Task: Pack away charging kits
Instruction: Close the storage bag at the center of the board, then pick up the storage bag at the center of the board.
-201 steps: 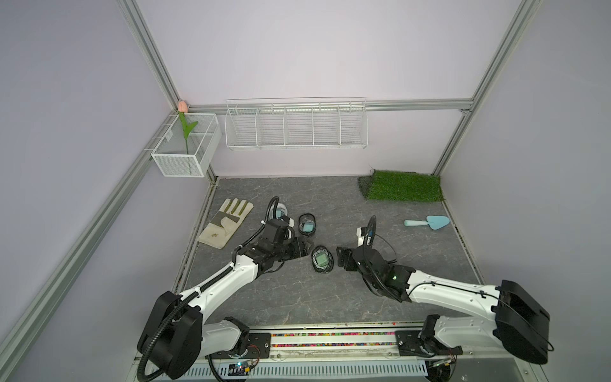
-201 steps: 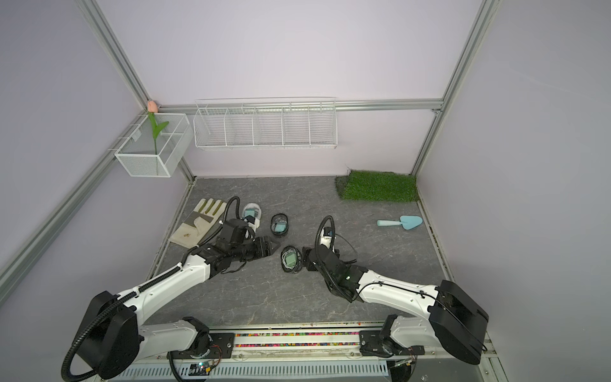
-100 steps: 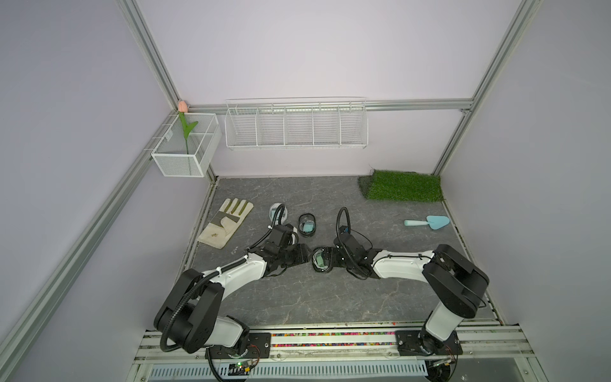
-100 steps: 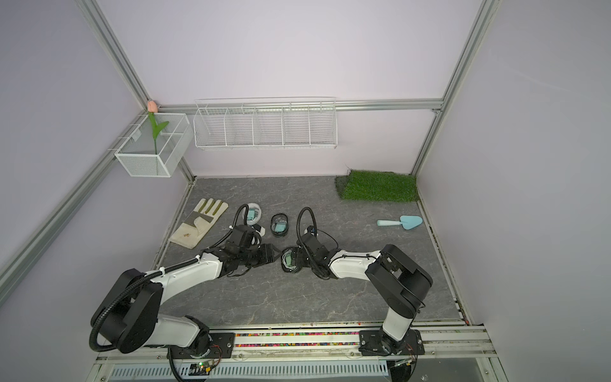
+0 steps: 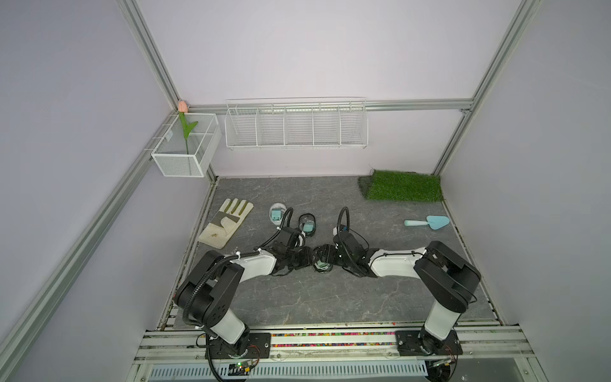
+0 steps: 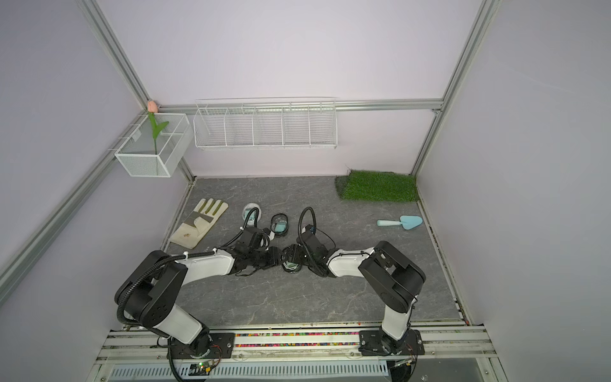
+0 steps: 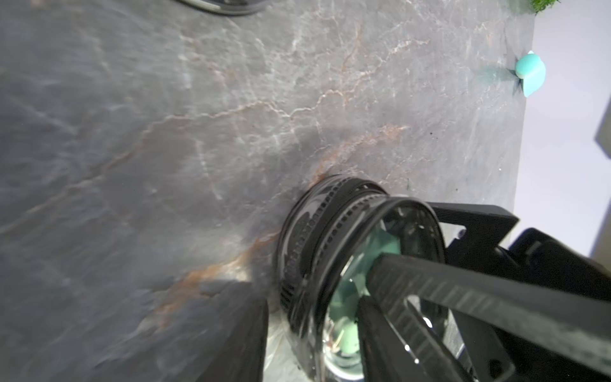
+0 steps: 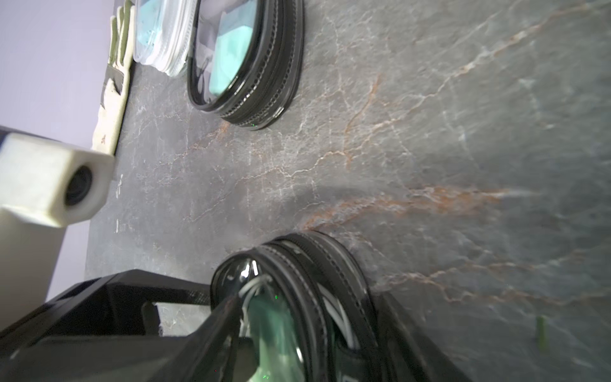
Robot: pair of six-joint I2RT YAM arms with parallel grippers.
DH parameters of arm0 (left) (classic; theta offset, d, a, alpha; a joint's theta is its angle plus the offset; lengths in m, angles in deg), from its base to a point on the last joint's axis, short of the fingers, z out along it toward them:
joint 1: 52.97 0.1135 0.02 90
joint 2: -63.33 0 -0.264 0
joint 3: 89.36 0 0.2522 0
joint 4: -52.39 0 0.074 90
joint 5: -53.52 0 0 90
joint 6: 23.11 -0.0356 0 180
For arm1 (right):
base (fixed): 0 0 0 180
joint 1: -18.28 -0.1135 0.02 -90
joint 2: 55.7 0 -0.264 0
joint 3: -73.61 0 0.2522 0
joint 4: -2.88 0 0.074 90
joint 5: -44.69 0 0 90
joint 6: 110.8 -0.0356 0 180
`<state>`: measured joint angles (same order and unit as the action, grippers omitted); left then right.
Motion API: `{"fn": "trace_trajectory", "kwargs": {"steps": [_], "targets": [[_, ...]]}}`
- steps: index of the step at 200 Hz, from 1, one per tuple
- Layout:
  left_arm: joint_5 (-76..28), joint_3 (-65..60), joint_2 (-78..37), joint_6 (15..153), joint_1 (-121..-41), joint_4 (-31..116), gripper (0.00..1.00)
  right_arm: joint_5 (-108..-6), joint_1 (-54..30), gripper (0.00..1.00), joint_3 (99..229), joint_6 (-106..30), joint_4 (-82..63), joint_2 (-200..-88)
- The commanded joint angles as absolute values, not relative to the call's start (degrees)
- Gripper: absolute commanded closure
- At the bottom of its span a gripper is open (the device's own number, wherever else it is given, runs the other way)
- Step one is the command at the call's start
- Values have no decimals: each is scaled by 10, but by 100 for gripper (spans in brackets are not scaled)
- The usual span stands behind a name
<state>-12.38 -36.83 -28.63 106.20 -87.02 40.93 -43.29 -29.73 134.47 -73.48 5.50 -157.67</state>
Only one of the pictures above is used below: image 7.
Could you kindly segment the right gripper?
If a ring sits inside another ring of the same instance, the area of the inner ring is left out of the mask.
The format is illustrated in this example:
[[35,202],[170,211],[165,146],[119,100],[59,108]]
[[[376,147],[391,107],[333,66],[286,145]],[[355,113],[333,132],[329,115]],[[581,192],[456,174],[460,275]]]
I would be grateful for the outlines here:
[[392,307],[416,295],[481,320],[458,318],[460,359],[478,381],[610,379],[609,272],[537,229],[501,247],[519,219],[499,206],[431,207],[465,229],[446,250],[449,265],[380,256],[367,276],[374,299]]

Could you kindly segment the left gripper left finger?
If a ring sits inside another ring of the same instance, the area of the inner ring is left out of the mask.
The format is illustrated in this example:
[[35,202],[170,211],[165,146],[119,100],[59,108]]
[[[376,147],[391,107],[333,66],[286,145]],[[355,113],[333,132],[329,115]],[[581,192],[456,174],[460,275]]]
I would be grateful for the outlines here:
[[227,342],[197,381],[262,381],[268,322],[267,299],[248,302]]

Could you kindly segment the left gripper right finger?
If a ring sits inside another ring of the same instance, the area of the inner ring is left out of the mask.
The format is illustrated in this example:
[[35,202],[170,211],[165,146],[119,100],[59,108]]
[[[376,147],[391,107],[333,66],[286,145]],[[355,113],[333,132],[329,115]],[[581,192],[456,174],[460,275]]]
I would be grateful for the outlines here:
[[365,381],[430,380],[372,297],[359,300],[356,322]]

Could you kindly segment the green charger cube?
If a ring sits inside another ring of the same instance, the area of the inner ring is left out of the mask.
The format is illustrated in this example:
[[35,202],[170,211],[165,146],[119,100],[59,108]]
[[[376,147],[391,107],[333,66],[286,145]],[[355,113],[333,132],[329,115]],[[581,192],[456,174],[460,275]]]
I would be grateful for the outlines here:
[[332,321],[329,348],[335,353],[352,356],[359,352],[356,309],[359,299],[369,293],[366,287],[367,273],[378,256],[399,253],[399,238],[378,228],[369,234],[349,259],[329,304],[329,318]]

